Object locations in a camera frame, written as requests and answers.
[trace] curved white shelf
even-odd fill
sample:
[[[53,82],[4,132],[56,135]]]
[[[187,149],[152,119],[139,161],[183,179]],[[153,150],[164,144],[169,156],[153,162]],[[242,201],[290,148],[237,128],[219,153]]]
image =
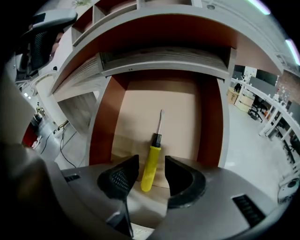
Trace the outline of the curved white shelf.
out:
[[[54,92],[54,97],[59,102],[96,91],[102,87],[105,77],[138,70],[192,71],[222,78],[227,83],[231,79],[235,55],[236,51],[230,49],[228,55],[223,56],[229,59],[225,64],[214,53],[183,47],[147,48],[114,57],[110,53],[96,54],[66,78]]]
[[[84,51],[84,48],[91,43],[93,40],[98,38],[103,33],[111,30],[117,26],[120,26],[124,23],[127,23],[132,20],[136,20],[139,18],[144,18],[152,15],[189,15],[196,16],[200,18],[206,18],[222,25],[229,26],[233,30],[237,31],[241,35],[238,37],[240,41],[250,40],[254,42],[272,61],[272,63],[276,66],[277,72],[283,72],[283,66],[273,53],[273,51],[268,47],[265,41],[261,38],[259,34],[249,28],[245,28],[242,24],[237,21],[231,21],[223,15],[219,15],[213,11],[207,11],[206,9],[202,9],[199,7],[186,6],[186,5],[168,5],[168,6],[159,6],[159,7],[143,7],[137,11],[127,12],[125,14],[119,15],[113,18],[110,21],[102,24],[97,27],[89,35],[87,35],[72,51],[72,53],[68,56],[64,64],[62,65],[57,81],[53,84],[51,93],[53,93],[58,86],[64,81],[65,76],[69,75],[74,68],[78,67],[79,60],[75,59],[75,56],[79,54],[81,51]]]

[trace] cable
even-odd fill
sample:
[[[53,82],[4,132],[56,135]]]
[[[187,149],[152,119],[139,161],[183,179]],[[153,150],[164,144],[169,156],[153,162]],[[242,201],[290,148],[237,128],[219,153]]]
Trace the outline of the cable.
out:
[[[74,135],[76,134],[77,132],[75,131],[74,133],[73,133],[73,135],[69,138],[69,140],[67,140],[67,142],[66,143],[62,143],[62,148],[61,148],[61,150],[63,150],[64,149],[64,147],[67,145],[67,143],[72,139],[72,137],[74,137]]]
[[[49,134],[49,136],[47,137],[47,139],[46,139],[46,143],[45,143],[45,147],[44,147],[44,149],[42,150],[42,152],[40,153],[40,155],[42,155],[42,154],[43,154],[43,152],[44,152],[44,150],[45,150],[45,148],[46,148],[46,146],[47,146],[47,140],[48,140],[48,138],[50,137],[50,135],[51,135],[52,133],[54,133],[54,131],[53,131],[53,132],[51,132],[51,133]]]
[[[62,138],[61,138],[61,141],[60,141],[60,152],[61,152],[61,154],[63,155],[63,157],[65,158],[65,160],[66,160],[68,163],[70,163],[71,165],[73,165],[74,168],[76,168],[76,166],[75,166],[73,163],[71,163],[69,160],[66,159],[65,155],[64,155],[64,154],[62,153],[62,151],[61,151],[61,143],[62,143],[62,140],[64,139],[64,134],[65,134],[65,127],[63,127],[63,130],[62,130]]]
[[[59,131],[61,127],[65,127],[66,124],[67,124],[68,122],[69,122],[68,120],[65,121],[63,124],[59,125],[58,129],[53,130],[53,132],[51,132],[51,133],[49,134],[49,136],[48,136],[47,139],[46,139],[45,147],[44,147],[44,149],[42,150],[42,152],[40,153],[40,155],[43,154],[43,152],[44,152],[44,150],[45,150],[45,148],[46,148],[46,146],[47,146],[47,140],[48,140],[48,138],[50,137],[50,135],[51,135],[52,133],[54,133],[55,131]]]

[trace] white office desk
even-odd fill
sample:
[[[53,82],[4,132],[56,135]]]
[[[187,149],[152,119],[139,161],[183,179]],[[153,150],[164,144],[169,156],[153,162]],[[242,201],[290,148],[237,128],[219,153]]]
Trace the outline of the white office desk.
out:
[[[262,98],[263,100],[267,101],[269,104],[271,104],[271,108],[268,112],[271,112],[271,109],[274,108],[274,112],[272,114],[272,116],[270,117],[268,123],[263,127],[263,129],[259,132],[259,135],[262,136],[263,134],[269,135],[270,132],[275,128],[275,126],[278,124],[278,122],[280,121],[281,118],[284,118],[284,120],[287,122],[288,125],[290,125],[290,128],[288,129],[288,131],[285,133],[285,135],[282,137],[282,141],[289,135],[289,133],[291,132],[291,130],[294,131],[294,133],[296,134],[296,136],[298,137],[298,139],[300,139],[300,125],[298,124],[298,122],[287,112],[286,108],[284,106],[282,106],[279,102],[275,101],[274,99],[272,99],[270,96],[268,96],[267,94],[265,94],[264,92],[258,90],[257,88],[252,87],[251,85],[236,80],[234,78],[232,78],[232,82],[235,83],[240,83],[241,84],[241,89],[240,89],[240,93],[239,96],[237,98],[237,101],[239,100],[239,98],[241,97],[243,90],[246,88],[247,90],[251,91],[252,93],[258,95],[260,98]],[[277,120],[274,122],[273,126],[272,126],[272,122],[275,118],[275,116],[277,115],[277,113],[280,113],[280,116],[277,118]]]

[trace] office chair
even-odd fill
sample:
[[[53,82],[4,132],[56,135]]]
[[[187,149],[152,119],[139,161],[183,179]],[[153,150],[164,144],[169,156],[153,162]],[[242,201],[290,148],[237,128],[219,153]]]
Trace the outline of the office chair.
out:
[[[52,59],[63,33],[77,20],[74,10],[56,9],[37,14],[20,37],[13,60],[16,80],[26,80]]]
[[[257,120],[257,118],[259,118],[261,120],[261,123],[263,122],[263,120],[258,112],[262,112],[262,110],[268,110],[268,108],[263,103],[264,100],[256,95],[252,104],[252,108],[255,108],[255,110],[251,108],[248,111],[248,115],[250,115],[251,118],[253,118],[254,120]]]

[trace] shelf compartment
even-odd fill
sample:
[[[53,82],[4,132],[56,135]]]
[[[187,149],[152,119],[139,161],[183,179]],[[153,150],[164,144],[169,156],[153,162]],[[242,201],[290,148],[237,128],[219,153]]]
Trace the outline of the shelf compartment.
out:
[[[182,102],[173,104],[177,97]],[[165,108],[165,121],[169,124],[163,128],[162,155],[173,152],[204,165],[218,166],[223,144],[223,106],[216,77],[179,70],[113,75],[96,108],[87,143],[90,165],[132,154],[139,154],[144,161],[151,134],[157,128],[159,111]],[[181,115],[182,109],[187,114]],[[176,128],[172,122],[186,126],[176,135],[171,133]],[[178,138],[188,139],[182,152],[178,151]],[[157,175],[164,175],[162,166],[157,169]]]
[[[113,18],[122,15],[124,13],[136,10],[136,2],[130,1],[128,4],[121,5],[118,8],[114,9],[113,12],[106,12],[102,10],[99,6],[94,5],[94,24],[88,28],[84,33],[82,33],[76,41],[73,42],[73,46],[77,46],[86,36],[88,36],[93,30],[103,25],[104,23],[112,20]]]
[[[72,26],[72,43],[93,25],[93,6],[85,11]]]
[[[143,0],[145,7],[159,7],[170,4],[192,5],[192,0]]]
[[[136,0],[100,0],[95,3],[95,6],[110,14],[133,4],[136,4]]]
[[[222,79],[229,77],[226,64],[216,54],[183,47],[141,49],[114,56],[109,61],[102,60],[102,64],[104,76],[147,69],[173,69],[204,73]]]

